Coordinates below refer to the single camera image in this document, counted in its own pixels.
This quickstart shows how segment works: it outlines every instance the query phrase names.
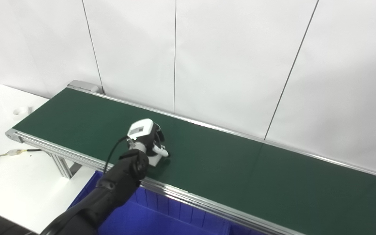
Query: blue plastic bin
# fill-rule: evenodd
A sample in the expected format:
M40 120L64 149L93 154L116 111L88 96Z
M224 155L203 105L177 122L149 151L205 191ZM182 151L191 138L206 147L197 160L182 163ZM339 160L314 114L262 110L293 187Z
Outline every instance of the blue plastic bin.
M96 171L70 206L95 188ZM99 235L263 235L221 217L139 188L98 230Z

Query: white wall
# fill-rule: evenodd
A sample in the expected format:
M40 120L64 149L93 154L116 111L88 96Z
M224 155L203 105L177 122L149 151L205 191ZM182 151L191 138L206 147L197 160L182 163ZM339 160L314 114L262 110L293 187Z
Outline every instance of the white wall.
M175 0L85 0L107 95L173 112Z
M320 1L268 140L376 171L376 1Z
M264 137L316 0L178 0L175 113Z
M0 84L52 97L73 79L100 85L80 0L0 0Z
M316 0L84 4L0 0L0 83L51 97L102 81L107 95L264 137ZM376 171L376 1L319 2L267 139Z

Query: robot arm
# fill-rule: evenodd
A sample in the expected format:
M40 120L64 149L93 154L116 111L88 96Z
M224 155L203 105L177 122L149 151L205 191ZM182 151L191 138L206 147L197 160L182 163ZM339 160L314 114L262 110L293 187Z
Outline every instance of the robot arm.
M118 162L98 180L96 188L52 221L41 235L94 235L107 217L130 199L140 186L140 180L146 176L149 165L146 153L156 152L156 147L161 149L162 156L168 155L158 143L160 128L150 119L141 121L146 120L150 122L143 122L144 126L137 127L144 130L139 135L135 135L133 127L138 122L133 123L128 133L130 150L122 154Z

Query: white table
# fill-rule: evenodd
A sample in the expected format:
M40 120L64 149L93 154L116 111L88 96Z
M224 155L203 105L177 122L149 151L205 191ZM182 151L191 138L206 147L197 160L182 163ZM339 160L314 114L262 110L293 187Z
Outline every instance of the white table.
M19 120L12 111L40 107L47 99L0 85L0 154L11 149L33 149L9 140L5 132ZM71 180L61 176L45 152L0 157L0 216L40 233L65 211L88 182L94 170L81 167Z

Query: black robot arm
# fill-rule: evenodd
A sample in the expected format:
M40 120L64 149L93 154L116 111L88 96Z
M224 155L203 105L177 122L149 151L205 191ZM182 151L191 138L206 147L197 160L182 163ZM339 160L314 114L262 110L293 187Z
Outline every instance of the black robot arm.
M146 176L149 159L139 149L130 149L97 182L82 201L50 223L41 235L94 235L107 217L133 195Z

